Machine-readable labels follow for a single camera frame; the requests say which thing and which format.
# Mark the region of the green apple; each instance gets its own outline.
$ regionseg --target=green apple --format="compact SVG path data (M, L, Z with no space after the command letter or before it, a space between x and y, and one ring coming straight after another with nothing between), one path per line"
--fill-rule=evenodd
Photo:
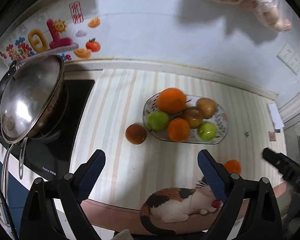
M169 116L163 111L153 111L149 114L147 119L147 125L152 130L163 130L167 128L170 122Z
M217 135L217 128L212 122L205 122L198 128L198 134L203 140L210 141Z

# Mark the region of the black stovetop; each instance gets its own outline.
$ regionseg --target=black stovetop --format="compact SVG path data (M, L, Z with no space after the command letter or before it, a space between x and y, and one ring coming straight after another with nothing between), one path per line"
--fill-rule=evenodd
M94 80L65 80L65 84L69 91L68 114L61 119L60 137L50 143L29 138L26 145L24 165L47 180L61 179L69 172L75 137ZM0 143L9 147L1 133ZM20 147L14 146L11 154L19 159Z

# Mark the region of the cat tail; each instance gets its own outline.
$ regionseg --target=cat tail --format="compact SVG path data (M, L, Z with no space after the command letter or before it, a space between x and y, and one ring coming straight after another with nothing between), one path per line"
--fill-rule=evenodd
M173 230L156 227L154 224L152 224L150 220L150 215L151 215L151 207L146 203L144 203L140 209L140 220L144 228L148 230L150 233L155 235L161 235L161 236L169 236L169 235L176 234L176 232Z

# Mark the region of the metal screw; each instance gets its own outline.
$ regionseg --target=metal screw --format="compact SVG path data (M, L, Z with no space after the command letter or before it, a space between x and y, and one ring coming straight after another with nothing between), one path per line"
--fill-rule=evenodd
M65 179L71 179L72 177L73 177L72 173L67 173L67 174L64 175Z
M263 177L263 178L262 178L262 181L263 181L264 183L266 183L266 184L270 182L269 179L266 178L266 177Z
M232 178L232 179L239 179L240 176L239 176L238 174L236 174L236 173L232 173L232 174L231 174L231 178Z
M39 184L41 181L42 181L42 178L36 178L36 179L34 180L34 183L35 183L35 184Z

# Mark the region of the large orange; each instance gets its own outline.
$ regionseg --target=large orange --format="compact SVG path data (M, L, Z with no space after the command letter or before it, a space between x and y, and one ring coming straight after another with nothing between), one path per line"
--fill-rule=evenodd
M174 142L184 142L190 134L190 125L182 118L175 118L168 125L168 136Z
M241 174L241 165L237 160L229 160L223 166L229 173Z
M159 94L156 105L167 114L178 114L186 108L186 96L177 88L167 88Z

